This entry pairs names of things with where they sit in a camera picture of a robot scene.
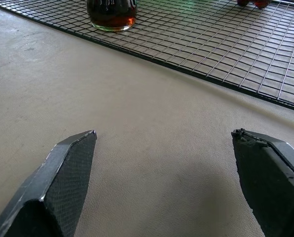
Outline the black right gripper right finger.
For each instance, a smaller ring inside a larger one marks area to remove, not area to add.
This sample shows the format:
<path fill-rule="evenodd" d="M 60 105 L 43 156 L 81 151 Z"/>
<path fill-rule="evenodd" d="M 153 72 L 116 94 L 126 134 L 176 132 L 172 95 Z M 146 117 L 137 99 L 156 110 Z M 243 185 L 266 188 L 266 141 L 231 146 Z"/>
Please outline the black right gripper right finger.
<path fill-rule="evenodd" d="M 240 186 L 265 237 L 294 237 L 294 148 L 243 128 L 231 135 Z"/>

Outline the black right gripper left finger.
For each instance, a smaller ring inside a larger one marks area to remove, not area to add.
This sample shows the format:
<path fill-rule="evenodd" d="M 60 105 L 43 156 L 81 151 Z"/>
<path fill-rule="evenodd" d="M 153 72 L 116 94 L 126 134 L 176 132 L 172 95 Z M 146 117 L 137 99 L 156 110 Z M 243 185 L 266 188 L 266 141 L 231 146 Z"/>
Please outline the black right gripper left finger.
<path fill-rule="evenodd" d="M 74 237 L 88 191 L 97 134 L 57 143 L 0 215 L 0 237 Z"/>

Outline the red object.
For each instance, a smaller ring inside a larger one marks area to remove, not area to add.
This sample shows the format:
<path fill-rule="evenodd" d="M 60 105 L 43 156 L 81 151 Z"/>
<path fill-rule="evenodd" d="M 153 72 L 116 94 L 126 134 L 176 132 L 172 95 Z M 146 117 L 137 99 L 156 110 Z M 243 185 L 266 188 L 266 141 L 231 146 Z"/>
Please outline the red object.
<path fill-rule="evenodd" d="M 241 7 L 247 6 L 249 3 L 254 4 L 258 9 L 266 8 L 272 0 L 237 0 L 237 4 Z"/>

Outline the glass jar of dark liquid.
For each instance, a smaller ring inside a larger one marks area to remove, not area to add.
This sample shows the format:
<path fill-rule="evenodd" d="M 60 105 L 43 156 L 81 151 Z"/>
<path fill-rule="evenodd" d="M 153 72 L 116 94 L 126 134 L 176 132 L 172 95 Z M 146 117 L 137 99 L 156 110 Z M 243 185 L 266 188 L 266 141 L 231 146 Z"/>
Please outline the glass jar of dark liquid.
<path fill-rule="evenodd" d="M 119 32 L 136 22 L 137 0 L 87 0 L 91 24 L 103 31 Z"/>

